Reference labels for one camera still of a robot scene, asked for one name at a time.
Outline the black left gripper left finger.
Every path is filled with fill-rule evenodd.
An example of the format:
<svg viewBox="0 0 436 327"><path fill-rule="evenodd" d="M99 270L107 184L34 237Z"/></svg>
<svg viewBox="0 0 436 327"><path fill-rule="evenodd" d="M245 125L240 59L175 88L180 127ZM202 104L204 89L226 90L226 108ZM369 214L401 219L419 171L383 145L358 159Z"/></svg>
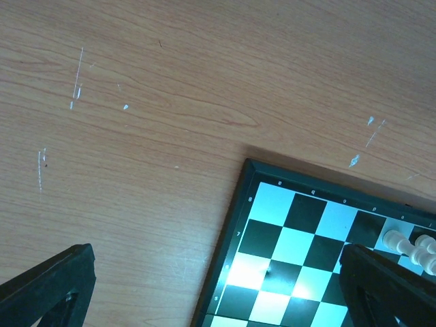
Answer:
<svg viewBox="0 0 436 327"><path fill-rule="evenodd" d="M95 282L92 245L73 245L1 285L1 325L82 326Z"/></svg>

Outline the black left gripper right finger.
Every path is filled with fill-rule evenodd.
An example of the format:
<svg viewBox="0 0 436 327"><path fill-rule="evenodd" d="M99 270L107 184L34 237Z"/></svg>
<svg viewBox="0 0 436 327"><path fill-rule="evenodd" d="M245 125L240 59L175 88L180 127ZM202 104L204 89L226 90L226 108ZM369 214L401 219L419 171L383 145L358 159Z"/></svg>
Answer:
<svg viewBox="0 0 436 327"><path fill-rule="evenodd" d="M362 245L346 245L339 284L354 326L434 326L435 284Z"/></svg>

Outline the white chess piece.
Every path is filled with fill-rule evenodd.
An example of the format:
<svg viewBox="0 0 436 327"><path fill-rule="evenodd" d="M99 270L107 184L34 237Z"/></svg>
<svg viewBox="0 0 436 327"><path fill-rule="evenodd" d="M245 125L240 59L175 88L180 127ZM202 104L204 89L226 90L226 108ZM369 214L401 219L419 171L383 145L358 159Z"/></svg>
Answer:
<svg viewBox="0 0 436 327"><path fill-rule="evenodd" d="M436 240L432 236L420 235L415 241L415 246L424 248L430 254L436 254Z"/></svg>
<svg viewBox="0 0 436 327"><path fill-rule="evenodd" d="M423 270L432 276L435 276L435 254L430 254L422 247L412 244L402 233L396 230L389 230L382 238L385 247L405 254L409 261L416 265L421 266Z"/></svg>

